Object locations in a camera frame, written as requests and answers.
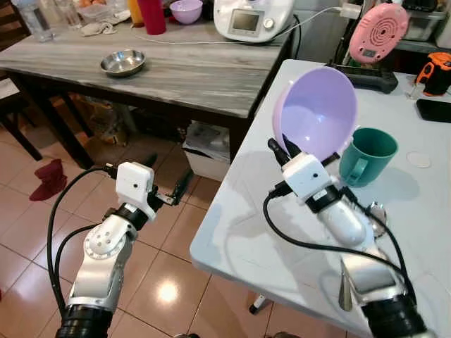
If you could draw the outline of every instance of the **purple bowl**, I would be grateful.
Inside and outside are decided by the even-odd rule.
[[[352,83],[338,70],[321,67],[303,74],[279,96],[273,131],[286,151],[283,134],[322,161],[345,147],[356,119]]]
[[[169,8],[179,23],[189,25],[200,18],[202,4],[200,0],[179,0],[173,2]]]

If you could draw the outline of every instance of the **metal bowl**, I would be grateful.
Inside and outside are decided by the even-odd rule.
[[[116,51],[100,63],[100,68],[110,76],[125,77],[140,71],[146,56],[141,51],[126,49],[125,51]]]

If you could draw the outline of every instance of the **red bottle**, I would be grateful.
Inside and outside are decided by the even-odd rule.
[[[142,19],[148,35],[158,35],[166,31],[163,4],[161,0],[138,0]]]

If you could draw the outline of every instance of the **white cable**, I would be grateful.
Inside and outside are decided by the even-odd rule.
[[[283,32],[277,34],[275,37],[273,37],[270,41],[281,37],[282,35],[285,35],[289,32],[291,32],[292,30],[294,30],[295,28],[308,23],[310,20],[314,19],[316,16],[326,12],[326,11],[330,11],[332,9],[335,9],[337,11],[341,11],[341,7],[328,7],[323,9],[322,11],[319,11],[318,13],[315,13],[314,15],[312,15],[310,18],[305,19],[304,21],[302,21],[301,23],[298,23],[295,26],[292,26],[291,28],[284,30]],[[153,42],[155,44],[249,44],[249,42],[236,42],[236,41],[211,41],[211,42],[168,42],[168,41],[159,41],[159,40],[154,40],[154,39],[149,39],[147,37],[141,37],[139,35],[133,34],[134,37],[136,37],[137,39],[141,39],[141,40],[145,40],[148,42]]]

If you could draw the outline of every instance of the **teal cup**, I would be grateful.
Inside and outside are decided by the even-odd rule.
[[[396,140],[386,132],[361,128],[340,162],[340,176],[351,187],[364,187],[374,181],[396,154]]]

